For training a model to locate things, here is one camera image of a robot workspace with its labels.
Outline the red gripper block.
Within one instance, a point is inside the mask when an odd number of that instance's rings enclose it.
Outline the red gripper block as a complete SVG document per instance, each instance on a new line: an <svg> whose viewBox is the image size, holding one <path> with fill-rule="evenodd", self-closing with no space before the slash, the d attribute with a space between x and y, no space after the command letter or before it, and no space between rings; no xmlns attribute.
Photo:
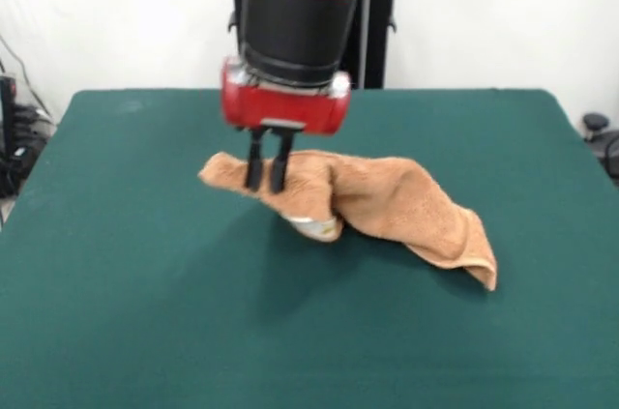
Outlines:
<svg viewBox="0 0 619 409"><path fill-rule="evenodd" d="M272 160L270 189L280 193L285 188L289 154L294 131L331 135L344 121L351 98L351 80L346 72L337 72L322 88L298 89L268 82L254 75L237 56L225 59L221 72L221 108L225 122L251 129L245 188L260 188L263 159L262 139L265 128L280 139Z"/></svg>

